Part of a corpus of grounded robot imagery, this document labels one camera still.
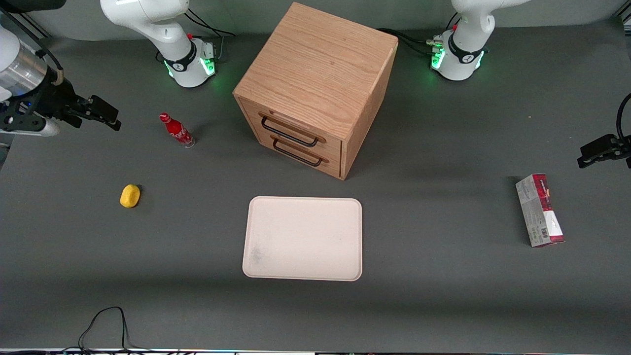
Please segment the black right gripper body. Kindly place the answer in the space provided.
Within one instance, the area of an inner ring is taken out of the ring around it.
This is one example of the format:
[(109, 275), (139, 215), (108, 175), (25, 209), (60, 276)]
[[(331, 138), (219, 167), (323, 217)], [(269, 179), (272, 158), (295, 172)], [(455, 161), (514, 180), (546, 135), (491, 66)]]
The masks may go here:
[(60, 85), (48, 80), (37, 90), (28, 113), (28, 130), (59, 130), (59, 122), (74, 127), (74, 115), (88, 115), (88, 100), (67, 79)]

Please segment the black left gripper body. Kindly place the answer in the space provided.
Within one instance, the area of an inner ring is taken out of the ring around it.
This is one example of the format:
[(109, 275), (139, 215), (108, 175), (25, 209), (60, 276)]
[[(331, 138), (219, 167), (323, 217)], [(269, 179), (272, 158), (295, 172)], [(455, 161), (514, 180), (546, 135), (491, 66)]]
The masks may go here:
[(621, 160), (624, 159), (627, 167), (631, 168), (631, 136), (624, 136), (622, 138), (612, 135), (611, 139), (611, 152), (609, 153), (609, 160)]

